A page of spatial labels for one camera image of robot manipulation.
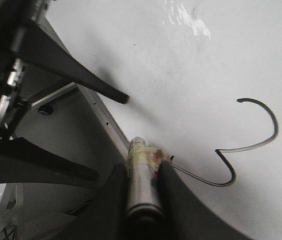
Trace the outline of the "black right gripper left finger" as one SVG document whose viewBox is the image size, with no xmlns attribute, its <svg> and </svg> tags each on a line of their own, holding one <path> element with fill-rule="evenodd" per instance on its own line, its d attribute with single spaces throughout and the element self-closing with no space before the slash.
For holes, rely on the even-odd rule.
<svg viewBox="0 0 282 240">
<path fill-rule="evenodd" d="M 90 203 L 70 224 L 48 240 L 123 240 L 128 173 L 123 163 L 113 166 L 111 174 Z"/>
</svg>

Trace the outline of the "black metal other-arm gripper body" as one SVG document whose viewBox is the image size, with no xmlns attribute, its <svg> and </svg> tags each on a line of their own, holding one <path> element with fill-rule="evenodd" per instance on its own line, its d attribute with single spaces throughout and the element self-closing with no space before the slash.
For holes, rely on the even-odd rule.
<svg viewBox="0 0 282 240">
<path fill-rule="evenodd" d="M 0 5 L 0 129 L 19 95 L 24 63 L 51 68 L 54 40 L 44 29 L 48 0 L 5 0 Z"/>
</svg>

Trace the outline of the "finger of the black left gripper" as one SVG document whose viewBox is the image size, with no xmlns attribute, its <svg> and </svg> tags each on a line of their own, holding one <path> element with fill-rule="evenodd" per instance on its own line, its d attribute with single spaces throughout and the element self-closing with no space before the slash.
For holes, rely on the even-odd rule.
<svg viewBox="0 0 282 240">
<path fill-rule="evenodd" d="M 10 50 L 16 57 L 43 70 L 93 90 L 111 100 L 126 104 L 129 96 L 107 84 L 86 69 L 38 25 L 21 25 Z"/>
<path fill-rule="evenodd" d="M 23 137 L 0 142 L 0 184 L 91 187 L 98 180 L 96 170 L 48 152 Z"/>
</svg>

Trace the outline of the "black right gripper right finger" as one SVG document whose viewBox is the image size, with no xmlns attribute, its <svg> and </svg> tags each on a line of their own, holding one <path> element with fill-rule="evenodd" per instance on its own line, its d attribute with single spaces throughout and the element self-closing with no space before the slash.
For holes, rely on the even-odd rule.
<svg viewBox="0 0 282 240">
<path fill-rule="evenodd" d="M 169 161 L 158 169 L 157 187 L 169 240 L 249 240 L 206 207 L 186 186 Z"/>
</svg>

